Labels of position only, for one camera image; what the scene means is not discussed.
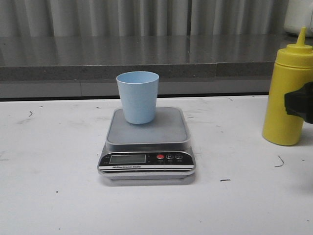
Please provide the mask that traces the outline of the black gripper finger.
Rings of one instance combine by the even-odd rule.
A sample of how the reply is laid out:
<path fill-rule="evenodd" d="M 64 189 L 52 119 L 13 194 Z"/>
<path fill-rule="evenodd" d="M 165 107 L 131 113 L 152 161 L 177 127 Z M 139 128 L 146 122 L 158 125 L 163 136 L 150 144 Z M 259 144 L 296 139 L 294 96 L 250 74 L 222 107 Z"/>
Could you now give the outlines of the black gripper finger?
<path fill-rule="evenodd" d="M 288 115 L 301 117 L 305 122 L 312 122 L 313 83 L 308 82 L 299 90 L 286 93 L 284 106 Z"/>

